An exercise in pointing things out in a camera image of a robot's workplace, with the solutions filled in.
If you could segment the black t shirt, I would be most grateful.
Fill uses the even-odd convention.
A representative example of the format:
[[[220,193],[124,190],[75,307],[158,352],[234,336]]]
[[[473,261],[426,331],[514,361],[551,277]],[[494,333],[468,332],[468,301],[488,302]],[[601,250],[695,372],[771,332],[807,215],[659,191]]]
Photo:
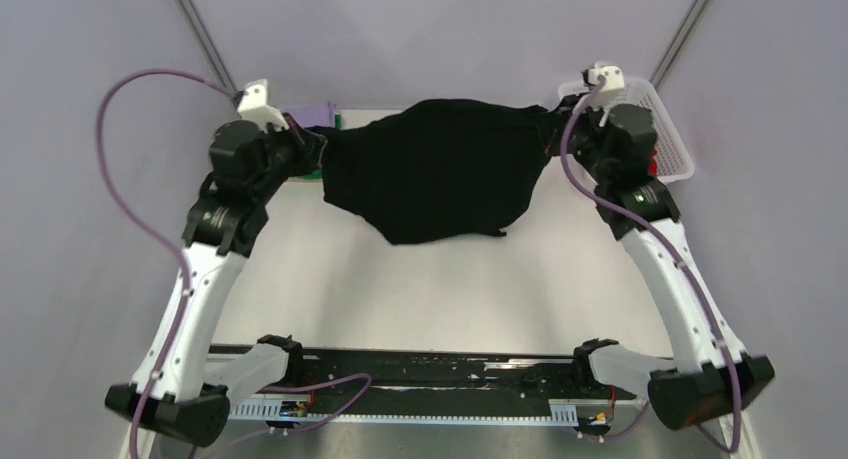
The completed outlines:
[[[568,116],[468,99],[430,99],[336,130],[323,168],[326,203],[392,245],[505,236],[559,154]]]

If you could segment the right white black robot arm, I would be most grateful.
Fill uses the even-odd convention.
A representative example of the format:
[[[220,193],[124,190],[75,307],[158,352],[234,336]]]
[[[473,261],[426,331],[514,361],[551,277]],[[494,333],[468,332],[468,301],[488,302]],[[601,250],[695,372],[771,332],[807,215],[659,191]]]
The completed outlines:
[[[613,340],[577,348],[571,382],[584,396],[609,385],[644,396],[670,430],[747,408],[774,380],[768,357],[753,356],[719,312],[691,255],[679,208],[649,166],[658,140],[650,110],[632,104],[576,116],[562,141],[594,180],[588,192],[640,272],[660,313],[672,355],[636,353]]]

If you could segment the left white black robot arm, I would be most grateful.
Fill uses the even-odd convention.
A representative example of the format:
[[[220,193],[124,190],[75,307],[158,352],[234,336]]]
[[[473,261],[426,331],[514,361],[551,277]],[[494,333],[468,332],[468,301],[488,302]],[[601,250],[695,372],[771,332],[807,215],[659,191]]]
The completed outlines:
[[[224,305],[268,221],[268,202],[301,158],[301,144],[289,116],[216,130],[212,170],[173,249],[180,266],[162,321],[131,379],[109,387],[108,410],[142,429],[208,447],[231,409],[252,394],[304,384],[303,347],[291,337],[265,335],[223,366],[206,368]]]

